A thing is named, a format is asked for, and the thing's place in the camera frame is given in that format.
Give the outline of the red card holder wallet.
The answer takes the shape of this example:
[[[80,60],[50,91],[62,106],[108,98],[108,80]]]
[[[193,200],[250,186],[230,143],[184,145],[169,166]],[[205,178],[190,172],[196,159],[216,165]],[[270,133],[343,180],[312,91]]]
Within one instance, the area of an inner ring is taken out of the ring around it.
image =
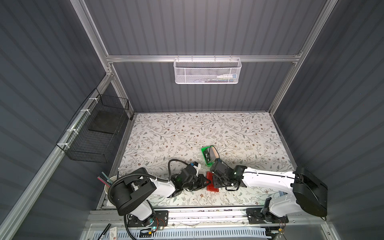
[[[207,186],[207,191],[209,192],[214,192],[214,193],[218,193],[219,192],[219,189],[218,188],[215,188],[214,186],[214,179],[213,179],[213,174],[211,172],[207,172],[207,179],[210,181],[210,183],[208,184]]]

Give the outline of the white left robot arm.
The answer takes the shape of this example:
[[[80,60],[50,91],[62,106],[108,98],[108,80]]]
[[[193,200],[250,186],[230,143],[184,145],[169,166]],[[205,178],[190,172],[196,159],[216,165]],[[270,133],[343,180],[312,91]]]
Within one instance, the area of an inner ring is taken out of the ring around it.
[[[150,196],[174,198],[183,191],[198,191],[212,183],[199,173],[200,164],[193,162],[185,165],[178,174],[172,174],[171,165],[168,165],[168,179],[157,178],[145,168],[117,178],[108,189],[109,202],[116,207],[119,216],[133,215],[144,226],[148,226],[157,217],[149,202]]]

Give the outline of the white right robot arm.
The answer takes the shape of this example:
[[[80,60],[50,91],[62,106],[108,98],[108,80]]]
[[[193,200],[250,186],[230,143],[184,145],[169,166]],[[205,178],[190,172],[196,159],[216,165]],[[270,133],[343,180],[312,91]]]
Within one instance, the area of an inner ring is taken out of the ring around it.
[[[304,168],[295,171],[271,172],[237,165],[233,169],[221,160],[210,168],[215,188],[237,191],[239,188],[261,187],[284,195],[268,197],[256,215],[267,223],[283,220],[287,215],[304,211],[325,219],[328,215],[328,187]]]

